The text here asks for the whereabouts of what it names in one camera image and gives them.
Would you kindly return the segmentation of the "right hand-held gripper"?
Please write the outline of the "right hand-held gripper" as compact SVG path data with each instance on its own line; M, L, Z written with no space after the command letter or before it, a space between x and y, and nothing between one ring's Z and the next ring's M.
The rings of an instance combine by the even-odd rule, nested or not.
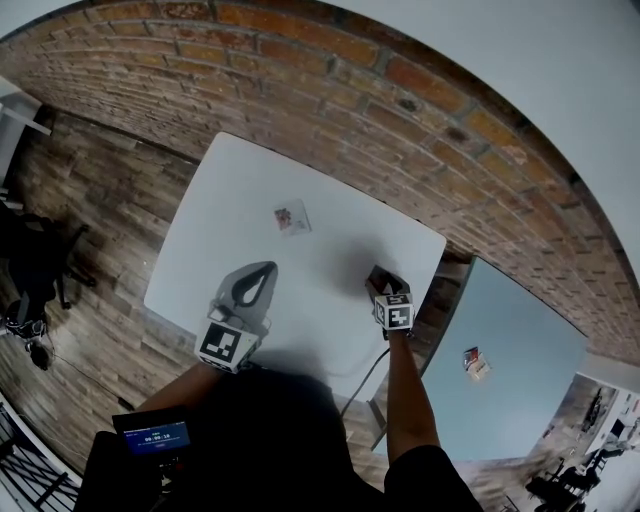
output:
M365 281L365 288L369 297L373 298L373 314L385 340L392 331L410 332L413 329L415 306L406 281L382 267L374 266Z

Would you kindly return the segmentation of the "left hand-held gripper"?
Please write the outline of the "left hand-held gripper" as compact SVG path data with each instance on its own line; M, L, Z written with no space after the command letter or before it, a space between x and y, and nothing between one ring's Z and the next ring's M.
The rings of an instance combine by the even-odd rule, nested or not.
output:
M278 278L273 261L245 265L221 282L201 323L197 358L228 373L248 364L269 334L268 311Z

